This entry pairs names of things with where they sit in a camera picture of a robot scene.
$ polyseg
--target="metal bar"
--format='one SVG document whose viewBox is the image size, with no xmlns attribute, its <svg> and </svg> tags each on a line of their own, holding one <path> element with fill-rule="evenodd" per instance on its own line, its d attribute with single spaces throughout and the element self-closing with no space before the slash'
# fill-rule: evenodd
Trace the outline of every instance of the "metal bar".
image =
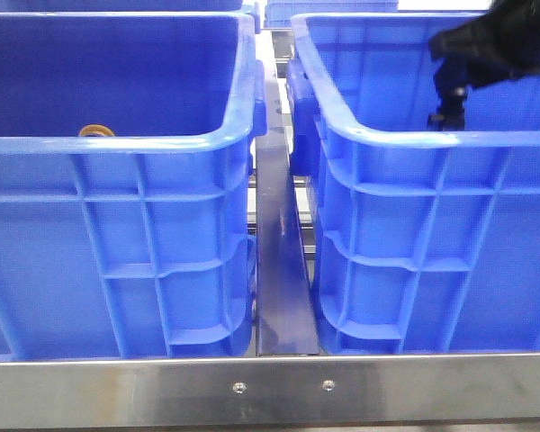
<svg viewBox="0 0 540 432">
<path fill-rule="evenodd" d="M 37 432 L 41 429 L 27 429 L 26 432 Z M 69 432 L 78 432 L 86 429 L 73 429 Z M 372 426 L 332 426 L 332 427 L 305 427 L 305 426 L 196 426 L 196 427 L 143 427 L 144 432 L 540 432 L 540 419 L 504 422 L 479 422 L 456 425 L 450 422 L 428 424 L 425 422 L 416 425 L 384 424 Z M 115 427 L 91 427 L 87 432 L 131 432 L 132 429 Z"/>
<path fill-rule="evenodd" d="M 294 33 L 290 29 L 272 31 L 278 77 L 286 78 L 288 61 L 294 57 Z"/>
<path fill-rule="evenodd" d="M 540 418 L 540 354 L 0 364 L 0 428 Z"/>
<path fill-rule="evenodd" d="M 306 187 L 306 177 L 294 176 L 293 181 L 294 181 L 294 187 L 300 187 L 300 188 L 305 188 Z M 251 176 L 248 179 L 248 187 L 249 188 L 256 188 L 256 177 L 255 176 Z"/>
<path fill-rule="evenodd" d="M 319 353 L 300 221 L 276 77 L 272 33 L 259 35 L 268 133 L 256 138 L 257 340 L 259 356 Z"/>
</svg>

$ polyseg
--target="bolt head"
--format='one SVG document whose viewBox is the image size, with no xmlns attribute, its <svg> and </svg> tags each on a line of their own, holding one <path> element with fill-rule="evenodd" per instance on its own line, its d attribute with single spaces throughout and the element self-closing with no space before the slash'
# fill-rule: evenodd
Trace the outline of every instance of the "bolt head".
<svg viewBox="0 0 540 432">
<path fill-rule="evenodd" d="M 232 391 L 236 394 L 242 394 L 246 391 L 247 386 L 243 382 L 234 382 L 232 385 Z"/>
<path fill-rule="evenodd" d="M 332 380 L 326 380 L 322 383 L 322 390 L 324 392 L 332 392 L 336 388 L 336 383 Z"/>
</svg>

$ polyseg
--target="blue plastic crate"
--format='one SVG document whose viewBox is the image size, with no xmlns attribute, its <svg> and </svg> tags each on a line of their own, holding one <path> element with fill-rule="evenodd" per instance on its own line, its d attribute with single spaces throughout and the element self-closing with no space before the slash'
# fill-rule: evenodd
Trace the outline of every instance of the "blue plastic crate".
<svg viewBox="0 0 540 432">
<path fill-rule="evenodd" d="M 540 77 L 471 92 L 468 131 L 425 131 L 428 38 L 472 16 L 292 19 L 329 352 L 540 350 Z"/>
<path fill-rule="evenodd" d="M 0 14 L 0 360 L 246 350 L 261 71 L 245 15 Z"/>
<path fill-rule="evenodd" d="M 0 0 L 0 12 L 226 11 L 251 15 L 260 32 L 254 0 Z"/>
<path fill-rule="evenodd" d="M 325 12 L 396 12 L 398 0 L 268 0 L 266 28 L 290 27 L 296 14 Z"/>
</svg>

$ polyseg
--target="black object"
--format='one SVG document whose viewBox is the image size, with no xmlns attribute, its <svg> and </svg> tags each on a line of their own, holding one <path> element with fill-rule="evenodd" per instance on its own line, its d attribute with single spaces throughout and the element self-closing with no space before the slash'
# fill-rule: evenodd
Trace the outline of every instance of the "black object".
<svg viewBox="0 0 540 432">
<path fill-rule="evenodd" d="M 428 128 L 461 131 L 467 86 L 540 75 L 540 0 L 496 0 L 485 15 L 435 35 L 429 48 L 444 62 L 434 75 L 441 104 Z"/>
</svg>

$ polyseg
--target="crate rim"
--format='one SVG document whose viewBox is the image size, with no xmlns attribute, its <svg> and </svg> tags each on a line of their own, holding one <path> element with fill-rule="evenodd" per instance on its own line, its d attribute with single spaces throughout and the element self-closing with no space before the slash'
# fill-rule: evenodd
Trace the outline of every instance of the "crate rim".
<svg viewBox="0 0 540 432">
<path fill-rule="evenodd" d="M 254 127 L 256 51 L 254 19 L 241 12 L 0 12 L 0 18 L 195 18 L 227 17 L 238 22 L 234 71 L 222 125 L 192 136 L 0 137 L 0 155 L 88 153 L 187 153 L 214 151 L 248 137 Z"/>
<path fill-rule="evenodd" d="M 458 132 L 376 130 L 360 123 L 338 91 L 330 73 L 310 36 L 308 20 L 377 19 L 395 20 L 397 23 L 409 18 L 473 18 L 479 13 L 300 13 L 291 19 L 296 52 L 308 75 L 318 99 L 321 113 L 330 129 L 340 137 L 357 144 L 372 147 L 404 149 L 483 148 L 486 139 L 496 144 L 490 147 L 540 147 L 540 130 L 495 130 Z"/>
</svg>

